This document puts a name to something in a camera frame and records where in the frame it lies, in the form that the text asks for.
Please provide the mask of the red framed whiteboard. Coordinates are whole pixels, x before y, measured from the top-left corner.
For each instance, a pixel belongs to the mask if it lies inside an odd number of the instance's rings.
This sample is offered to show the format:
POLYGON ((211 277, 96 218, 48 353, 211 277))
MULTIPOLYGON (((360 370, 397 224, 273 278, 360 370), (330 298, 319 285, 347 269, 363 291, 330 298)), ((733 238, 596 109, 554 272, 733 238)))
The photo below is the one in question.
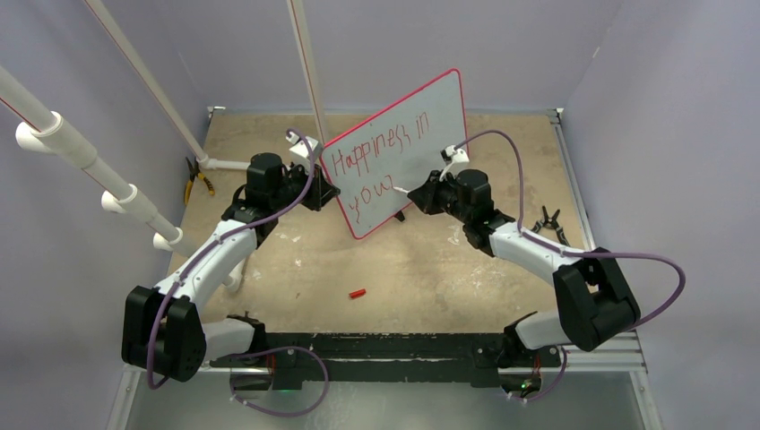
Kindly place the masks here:
POLYGON ((462 78, 452 68, 330 141, 320 157, 350 234, 367 237, 410 200, 394 186, 421 186, 443 170, 440 151, 467 137, 462 78))

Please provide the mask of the red marker cap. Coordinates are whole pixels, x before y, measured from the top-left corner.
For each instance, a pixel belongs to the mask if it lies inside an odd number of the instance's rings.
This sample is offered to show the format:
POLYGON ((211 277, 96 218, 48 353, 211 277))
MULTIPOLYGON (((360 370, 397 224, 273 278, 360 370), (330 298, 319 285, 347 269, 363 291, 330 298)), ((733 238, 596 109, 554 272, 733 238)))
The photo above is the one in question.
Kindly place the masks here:
POLYGON ((349 293, 349 298, 350 299, 356 299, 356 298, 359 298, 359 297, 363 297, 366 293, 367 293, 367 291, 364 288, 358 289, 358 290, 350 292, 349 293))

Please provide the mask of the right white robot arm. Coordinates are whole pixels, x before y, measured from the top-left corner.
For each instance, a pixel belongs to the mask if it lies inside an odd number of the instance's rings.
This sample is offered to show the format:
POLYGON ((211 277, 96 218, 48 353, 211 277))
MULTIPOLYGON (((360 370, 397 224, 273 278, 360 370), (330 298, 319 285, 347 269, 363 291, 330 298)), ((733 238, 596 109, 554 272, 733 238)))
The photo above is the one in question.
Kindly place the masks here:
POLYGON ((507 325, 496 365, 529 366, 545 347, 573 345, 589 352, 640 321, 640 307, 608 250, 589 257, 520 228, 496 208, 486 173, 465 169, 452 176, 434 170, 407 196, 427 215, 445 213, 460 221, 473 248, 516 264, 553 288, 556 311, 534 312, 507 325))

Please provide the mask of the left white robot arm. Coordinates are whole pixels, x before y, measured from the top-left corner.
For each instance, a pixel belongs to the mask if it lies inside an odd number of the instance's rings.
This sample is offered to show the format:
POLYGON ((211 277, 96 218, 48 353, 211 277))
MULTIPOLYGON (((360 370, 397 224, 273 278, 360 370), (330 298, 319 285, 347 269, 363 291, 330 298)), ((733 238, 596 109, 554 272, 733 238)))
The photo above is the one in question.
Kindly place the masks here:
POLYGON ((262 363, 268 348, 262 322, 231 314, 203 323, 200 314, 281 216, 299 204, 319 211, 338 194, 311 160, 285 165, 274 153, 254 155, 246 182, 234 192, 205 243, 156 286, 137 286, 127 295, 123 361, 179 382, 188 381, 203 363, 223 357, 234 356, 244 366, 262 363))

